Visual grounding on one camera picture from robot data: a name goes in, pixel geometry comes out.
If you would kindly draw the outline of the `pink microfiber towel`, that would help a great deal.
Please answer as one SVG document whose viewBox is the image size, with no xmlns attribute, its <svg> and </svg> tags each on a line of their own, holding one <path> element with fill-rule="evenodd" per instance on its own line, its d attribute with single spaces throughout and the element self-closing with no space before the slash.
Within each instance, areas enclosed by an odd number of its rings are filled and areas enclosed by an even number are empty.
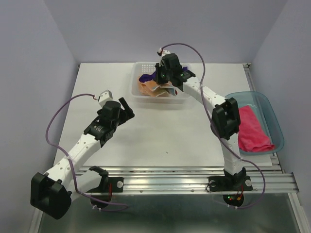
<svg viewBox="0 0 311 233">
<path fill-rule="evenodd" d="M 241 124 L 239 126 L 238 144 L 245 152 L 266 152 L 275 149 L 268 135 L 250 106 L 239 108 Z"/>
</svg>

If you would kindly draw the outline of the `purple towel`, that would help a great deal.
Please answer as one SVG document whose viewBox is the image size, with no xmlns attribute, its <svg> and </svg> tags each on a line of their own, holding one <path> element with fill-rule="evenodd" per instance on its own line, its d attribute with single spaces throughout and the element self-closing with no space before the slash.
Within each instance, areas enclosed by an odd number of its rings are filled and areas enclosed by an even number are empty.
<svg viewBox="0 0 311 233">
<path fill-rule="evenodd" d="M 148 80 L 154 80 L 155 71 L 152 74 L 142 74 L 141 76 Z M 163 77 L 165 78 L 165 83 L 181 84 L 190 77 L 196 77 L 196 75 L 188 70 L 187 67 L 177 66 L 173 68 L 165 67 L 165 75 Z"/>
</svg>

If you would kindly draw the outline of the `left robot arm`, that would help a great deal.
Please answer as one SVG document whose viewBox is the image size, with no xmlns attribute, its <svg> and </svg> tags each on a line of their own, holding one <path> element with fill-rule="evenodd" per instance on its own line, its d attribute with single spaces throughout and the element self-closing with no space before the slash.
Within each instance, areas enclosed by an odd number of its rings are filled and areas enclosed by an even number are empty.
<svg viewBox="0 0 311 233">
<path fill-rule="evenodd" d="M 114 101 L 109 91 L 101 94 L 98 102 L 101 108 L 96 118 L 70 151 L 47 141 L 65 156 L 49 170 L 43 174 L 38 172 L 31 179 L 31 205 L 54 219 L 62 218 L 79 197 L 91 199 L 93 208 L 99 211 L 116 212 L 129 207 L 111 201 L 113 191 L 122 191 L 118 183 L 123 180 L 109 178 L 108 171 L 92 166 L 85 175 L 76 177 L 76 172 L 112 138 L 117 127 L 135 116 L 124 98 Z"/>
</svg>

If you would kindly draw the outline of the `orange and blue patterned towel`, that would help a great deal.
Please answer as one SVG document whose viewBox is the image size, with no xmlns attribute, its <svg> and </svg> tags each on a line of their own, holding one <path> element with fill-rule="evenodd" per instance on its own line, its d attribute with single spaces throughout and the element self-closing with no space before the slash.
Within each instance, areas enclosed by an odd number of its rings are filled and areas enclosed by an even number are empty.
<svg viewBox="0 0 311 233">
<path fill-rule="evenodd" d="M 154 80 L 145 79 L 143 76 L 138 77 L 138 90 L 141 94 L 150 97 L 169 97 L 177 96 L 178 92 L 173 85 L 168 82 L 165 84 L 157 84 Z"/>
</svg>

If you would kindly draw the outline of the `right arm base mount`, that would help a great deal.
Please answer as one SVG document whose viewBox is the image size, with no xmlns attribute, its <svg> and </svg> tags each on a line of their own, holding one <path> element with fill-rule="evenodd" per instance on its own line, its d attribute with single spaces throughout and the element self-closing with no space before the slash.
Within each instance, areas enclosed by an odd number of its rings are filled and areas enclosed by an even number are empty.
<svg viewBox="0 0 311 233">
<path fill-rule="evenodd" d="M 242 178 L 239 181 L 234 181 L 230 177 L 225 176 L 210 176 L 207 178 L 207 192 L 221 192 L 224 202 L 236 208 L 243 205 L 244 192 L 252 191 L 252 182 L 249 176 Z"/>
</svg>

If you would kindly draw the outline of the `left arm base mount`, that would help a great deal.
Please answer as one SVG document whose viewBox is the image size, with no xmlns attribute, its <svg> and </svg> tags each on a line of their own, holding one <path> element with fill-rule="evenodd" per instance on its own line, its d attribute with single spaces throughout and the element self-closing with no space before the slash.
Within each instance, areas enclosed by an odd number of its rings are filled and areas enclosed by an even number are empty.
<svg viewBox="0 0 311 233">
<path fill-rule="evenodd" d="M 94 178 L 78 181 L 80 195 L 89 198 L 93 209 L 100 211 L 121 211 L 128 208 L 127 204 L 112 201 L 114 193 L 122 193 L 124 186 L 123 177 L 105 178 L 96 175 Z"/>
</svg>

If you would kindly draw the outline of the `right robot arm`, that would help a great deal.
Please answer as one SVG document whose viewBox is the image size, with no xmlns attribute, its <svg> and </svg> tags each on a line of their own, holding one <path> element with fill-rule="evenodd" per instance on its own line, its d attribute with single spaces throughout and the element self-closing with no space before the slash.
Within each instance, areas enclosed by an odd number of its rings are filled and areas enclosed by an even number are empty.
<svg viewBox="0 0 311 233">
<path fill-rule="evenodd" d="M 205 108 L 213 133 L 220 140 L 224 175 L 209 177 L 210 191 L 238 190 L 247 177 L 238 145 L 241 119 L 237 101 L 220 96 L 204 86 L 192 71 L 183 69 L 176 54 L 165 50 L 158 55 L 160 61 L 155 65 L 155 81 L 158 84 L 171 83 L 200 102 Z"/>
</svg>

